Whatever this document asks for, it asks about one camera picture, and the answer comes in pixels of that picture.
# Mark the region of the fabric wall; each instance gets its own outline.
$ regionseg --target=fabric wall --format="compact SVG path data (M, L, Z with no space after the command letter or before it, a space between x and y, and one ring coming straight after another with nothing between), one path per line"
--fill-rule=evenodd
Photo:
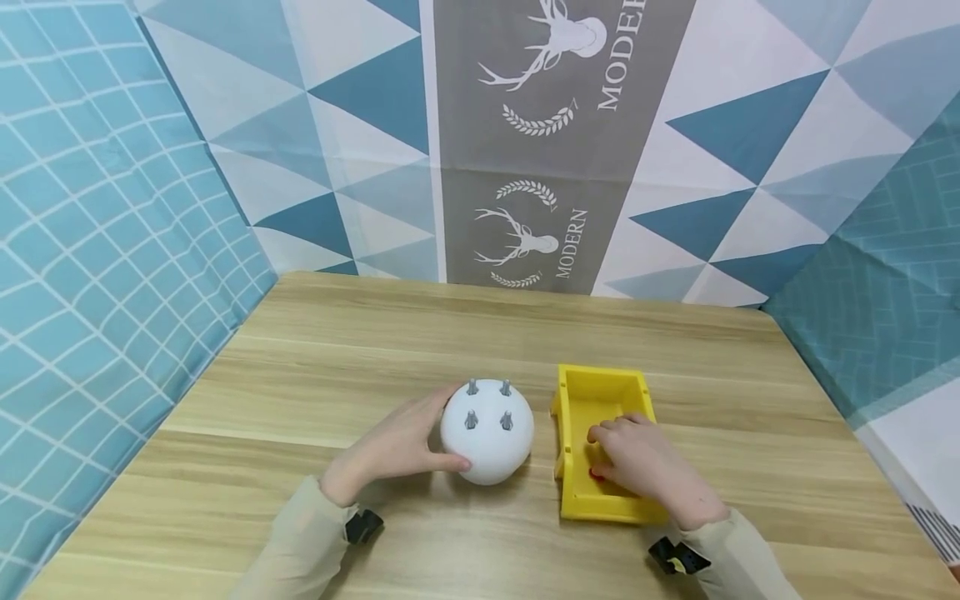
M122 2L0 3L0 598L276 276Z
M757 305L960 89L924 0L133 0L279 271Z
M764 310L960 566L960 96Z

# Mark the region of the laurel wreath graphic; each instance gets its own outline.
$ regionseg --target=laurel wreath graphic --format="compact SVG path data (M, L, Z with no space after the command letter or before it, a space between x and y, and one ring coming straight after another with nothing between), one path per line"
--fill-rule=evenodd
M537 198L540 198L540 201L545 205L550 207L550 212L553 212L557 209L557 196L553 193L546 185L540 183L539 181L530 181L530 180L516 180L507 183L500 189L496 190L496 198L500 200L504 196L509 196L514 192L527 192L533 194Z
M505 286L505 287L513 287L513 288L517 288L517 287L518 287L518 288L529 287L529 286L533 285L534 283L537 283L538 281L540 281L540 277L541 277L542 275L543 275L543 274L542 274L540 271L537 271L536 273L532 274L531 276L524 277L523 279L507 279L507 278L505 278L505 277L501 277L501 276L497 275L497 274L494 273L493 271L490 271L490 277L491 277L491 279L493 279L494 281L496 281L497 283L499 283L499 284L502 285L502 286Z
M577 99L574 98L569 107L563 107L545 121L530 121L516 114L516 111L507 105L503 105L503 118L514 126L518 132L526 135L553 135L559 130L570 124L573 120L573 112L577 106Z

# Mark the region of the black wrist strap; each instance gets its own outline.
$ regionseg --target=black wrist strap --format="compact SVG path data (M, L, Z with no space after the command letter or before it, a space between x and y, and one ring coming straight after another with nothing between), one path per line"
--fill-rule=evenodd
M370 541L381 527L383 527L383 519L377 513L361 509L347 521L344 531L347 534L347 542L357 545Z
M711 562L690 549L685 543L674 545L669 538L661 538L650 546L650 556L667 575L692 575L711 565Z

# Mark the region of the yellow box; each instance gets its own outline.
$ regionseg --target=yellow box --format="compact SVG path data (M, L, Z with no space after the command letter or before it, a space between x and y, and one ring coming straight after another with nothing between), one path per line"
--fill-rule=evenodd
M587 442L592 425L630 412L656 421L643 373L560 365L558 379L550 414L557 418L560 432L560 455L553 471L555 479L563 479L560 516L637 525L666 522L667 512L656 500L636 497L589 473L592 464L607 460L599 444Z

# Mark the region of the white sphere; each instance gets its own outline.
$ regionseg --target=white sphere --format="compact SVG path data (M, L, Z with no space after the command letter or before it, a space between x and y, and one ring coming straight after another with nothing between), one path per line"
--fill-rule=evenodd
M475 394L469 384L450 398L440 421L440 438L447 452L470 460L461 473L480 486L498 484L514 474L530 455L534 443L534 414L515 387L509 395L504 382L477 379Z

